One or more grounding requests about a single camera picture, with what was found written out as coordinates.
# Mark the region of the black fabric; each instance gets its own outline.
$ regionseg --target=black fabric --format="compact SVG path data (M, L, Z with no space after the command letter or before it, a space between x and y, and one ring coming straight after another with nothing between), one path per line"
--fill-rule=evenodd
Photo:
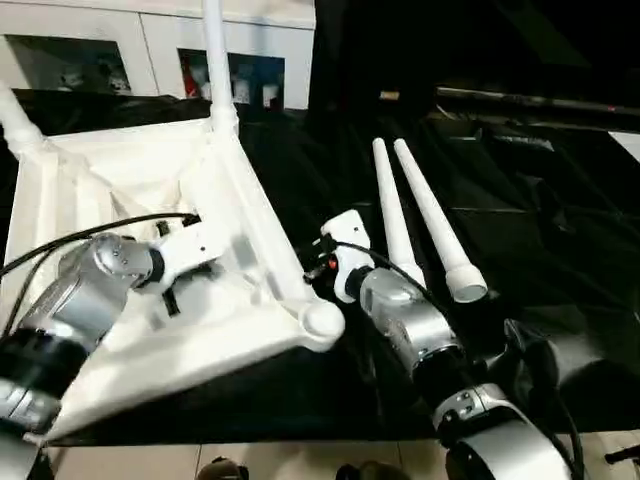
M21 92L46 134L204 117L208 104ZM339 114L241 111L242 144L292 244L324 221L361 213L385 253L371 140L404 137L446 209L490 298L455 307L452 322L476 358L493 366L504 320L550 342L560 391L582 431L640 426L640 164L605 133L488 129L482 125ZM518 141L526 134L527 142ZM390 148L418 261L450 302L433 245ZM2 228L16 162L2 149ZM331 297L327 285L319 294ZM433 435L393 352L354 306L347 332L325 354L296 349L189 391L87 427L65 445L214 443L273 439L398 439ZM516 363L502 385L525 406L530 375ZM565 428L551 414L551 427Z
M315 5L314 109L425 114L436 110L436 86L640 105L635 6L625 0ZM397 101L381 101L383 91Z

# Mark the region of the tiled floor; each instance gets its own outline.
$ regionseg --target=tiled floor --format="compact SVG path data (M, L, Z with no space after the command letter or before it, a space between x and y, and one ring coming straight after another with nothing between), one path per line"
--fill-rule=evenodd
M603 455L640 443L636 432L583 436L590 480L640 480L631 462L613 467ZM216 457L249 468L251 480L333 480L345 463L377 460L401 466L413 480L446 480L444 450L435 441L257 443L53 450L58 480L193 480Z

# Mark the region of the item on shelf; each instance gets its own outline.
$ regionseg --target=item on shelf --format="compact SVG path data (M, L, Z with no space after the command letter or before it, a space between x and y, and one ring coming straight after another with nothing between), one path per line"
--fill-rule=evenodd
M66 66L60 74L60 86L58 90L61 92L73 92L81 90L84 86L85 78L82 67L79 65Z
M277 103L280 87L273 83L262 86L262 106L264 108L274 108L273 103Z
M200 96L202 98L204 98L205 100L209 100L211 101L211 82L206 82L201 88L200 88Z
M131 95L131 86L122 63L115 58L100 58L98 71L106 79L107 87L116 95Z
M254 76L253 65L250 63L241 63L237 67L235 75L232 75L231 83L233 84L233 101L235 103L251 103L251 85Z
M190 57L186 62L187 65L189 65L191 77L198 84L198 87L202 88L204 84L209 82L209 72L207 72L206 62L199 62L193 57Z
M182 78L184 79L184 91L187 98L197 98L199 93L198 84L193 79L191 69L186 60L182 62Z

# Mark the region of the black cable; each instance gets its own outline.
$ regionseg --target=black cable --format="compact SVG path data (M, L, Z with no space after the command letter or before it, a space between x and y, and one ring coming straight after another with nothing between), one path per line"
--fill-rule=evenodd
M546 427L545 425L541 425L540 422L536 422L535 425L538 428L538 430L540 430L542 434L549 439L549 441L556 448L556 450L558 451L558 453L560 454L564 462L567 464L571 472L571 479L584 480L584 460L582 461L575 460L576 450L575 448L573 448L573 446L576 444L573 443L573 438L571 438L572 450L574 452L573 453L574 456L572 458L571 454L569 453L569 449L565 446L564 443L562 443L562 441L560 441L560 439L555 433L549 430L549 428ZM579 445L579 451L582 452L582 443L578 443L578 445Z
M16 317L18 316L18 311L22 306L24 297L27 295L27 291L31 286L31 282L33 282L33 279L36 276L36 273L38 272L42 264L53 254L54 251L55 249L49 250L47 253L45 253L38 259L38 261L33 265L33 267L31 267L31 270L27 274L27 277L25 278L24 283L22 284L22 288L20 289L20 292L18 293L18 296L16 297L15 302L13 302L11 313L9 313L9 318L7 319L7 323L5 324L4 329L2 331L3 337L6 337L11 333L11 330L13 329L13 324L15 323Z
M580 434L576 423L573 421L573 417L567 408L567 404L560 396L558 389L554 389L554 402L558 406L558 410L562 413L562 416L567 422L569 427L569 438L571 439L571 448L573 449L573 466L575 469L574 480L584 480L585 467L584 467L584 450L582 449L582 441L580 440Z
M153 213L150 215L141 215L139 217L131 217L125 218L124 220L118 220L116 222L106 223L104 225L98 225L97 227L88 228L86 230L81 230L76 233L72 233L70 235L66 235L64 237L60 237L56 240L52 240L49 243L45 243L44 245L40 245L39 247L34 248L33 250L25 253L24 255L19 256L15 260L7 263L4 267L0 268L0 277L5 276L7 273L16 269L20 265L25 262L28 262L33 257L48 252L49 250L55 250L56 248L66 245L70 242L75 242L76 240L84 240L85 238L100 232L104 232L106 230L111 230L112 228L124 227L125 225L131 225L133 223L146 222L148 220L158 220L162 218L195 218L196 215L192 213Z
M366 248L366 247L362 247L362 246L357 245L355 243L339 242L339 241L333 240L333 244L338 246L338 247L347 247L347 248L351 248L353 250L358 250L360 252L366 253L367 255L370 255L371 258L373 258L374 260L382 263L385 267L393 270L398 275L400 275L402 278L404 278L407 282L409 282L411 285L413 285L416 289L418 289L418 291L422 294L422 296L425 298L425 300L429 301L435 308L440 310L440 313L442 313L443 315L446 316L447 309L444 307L444 305L442 305L441 302L439 302L435 298L435 296L431 292L429 292L429 290L427 290L425 287L423 287L420 284L420 282L415 280L411 275L409 275L407 272L405 272L402 268L400 268L398 265L393 263L391 260L389 260L384 255L380 255L378 252L375 252L375 251L373 251L373 250L371 250L369 248Z

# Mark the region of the black tablecloth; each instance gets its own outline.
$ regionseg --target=black tablecloth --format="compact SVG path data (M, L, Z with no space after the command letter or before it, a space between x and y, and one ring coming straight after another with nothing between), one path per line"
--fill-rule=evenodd
M166 97L20 92L20 99L49 135L208 114L206 102ZM492 289L490 300L455 309L470 350L486 358L499 353L503 320L516 318L551 342L562 395L582 431L640 427L640 164L605 133L242 111L242 144L296 248L317 238L326 219L356 208L373 248L385 252L374 136L389 145L407 140ZM17 162L4 146L0 157L6 232ZM430 288L448 301L442 267L392 162L418 260ZM331 298L325 286L317 291ZM357 308L344 312L347 332L328 353L292 350L100 421L60 444L432 435L388 346ZM505 388L526 397L518 378ZM551 426L564 428L560 420Z

